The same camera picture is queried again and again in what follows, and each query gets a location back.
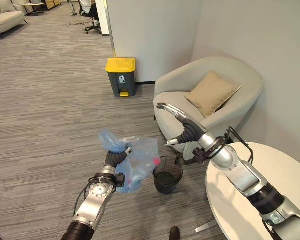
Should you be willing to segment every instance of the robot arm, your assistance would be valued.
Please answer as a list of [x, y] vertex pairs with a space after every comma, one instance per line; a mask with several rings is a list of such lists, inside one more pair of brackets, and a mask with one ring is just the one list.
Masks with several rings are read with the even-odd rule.
[[198, 142], [202, 150], [193, 151], [196, 162], [202, 164], [204, 160], [211, 159], [212, 164], [259, 211], [273, 239], [300, 240], [300, 210], [268, 183], [249, 162], [242, 161], [233, 147], [226, 145], [222, 138], [215, 138], [200, 123], [177, 107], [158, 103], [157, 108], [173, 114], [184, 126], [184, 132], [167, 141], [166, 146]]
[[89, 194], [74, 214], [72, 222], [61, 240], [91, 240], [105, 213], [106, 205], [116, 191], [125, 183], [123, 174], [115, 175], [116, 167], [130, 153], [129, 147], [125, 152], [108, 152], [105, 164], [88, 183]]

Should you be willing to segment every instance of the gray trash bin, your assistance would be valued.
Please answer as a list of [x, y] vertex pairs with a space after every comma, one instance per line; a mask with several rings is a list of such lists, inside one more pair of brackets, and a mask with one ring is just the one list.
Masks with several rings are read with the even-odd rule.
[[135, 69], [134, 58], [108, 58], [105, 70], [116, 97], [132, 97], [136, 94]]

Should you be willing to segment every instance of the clear plastic bag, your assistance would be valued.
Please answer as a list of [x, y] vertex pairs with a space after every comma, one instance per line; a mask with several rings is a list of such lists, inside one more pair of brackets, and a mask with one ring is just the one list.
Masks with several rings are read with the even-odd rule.
[[153, 137], [117, 138], [107, 129], [98, 135], [103, 148], [113, 153], [122, 153], [131, 147], [131, 153], [119, 164], [115, 173], [125, 175], [123, 187], [118, 187], [119, 193], [133, 193], [142, 186], [142, 181], [151, 175], [160, 164], [158, 153], [158, 139]]

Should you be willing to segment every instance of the round table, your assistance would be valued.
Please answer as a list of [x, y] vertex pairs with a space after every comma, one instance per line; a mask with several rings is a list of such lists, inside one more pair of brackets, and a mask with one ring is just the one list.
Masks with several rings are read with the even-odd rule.
[[[300, 209], [300, 163], [272, 147], [248, 144], [253, 150], [253, 166]], [[231, 146], [243, 161], [249, 159], [250, 152], [242, 143]], [[259, 212], [211, 162], [206, 173], [206, 191], [214, 217], [229, 240], [272, 240]]]
[[26, 7], [32, 7], [33, 12], [30, 12], [31, 14], [33, 13], [37, 13], [37, 11], [35, 11], [34, 7], [42, 7], [43, 5], [45, 5], [43, 2], [42, 3], [25, 3], [22, 6], [24, 6], [26, 14], [28, 15], [28, 10]]

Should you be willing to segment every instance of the small black wastebasket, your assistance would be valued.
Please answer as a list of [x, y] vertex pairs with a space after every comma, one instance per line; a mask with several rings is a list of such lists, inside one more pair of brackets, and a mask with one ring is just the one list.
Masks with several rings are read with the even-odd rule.
[[155, 188], [162, 194], [170, 194], [182, 176], [181, 163], [171, 156], [161, 157], [161, 163], [153, 170]]
[[105, 70], [116, 97], [132, 97], [136, 94], [135, 69], [134, 58], [108, 58]]

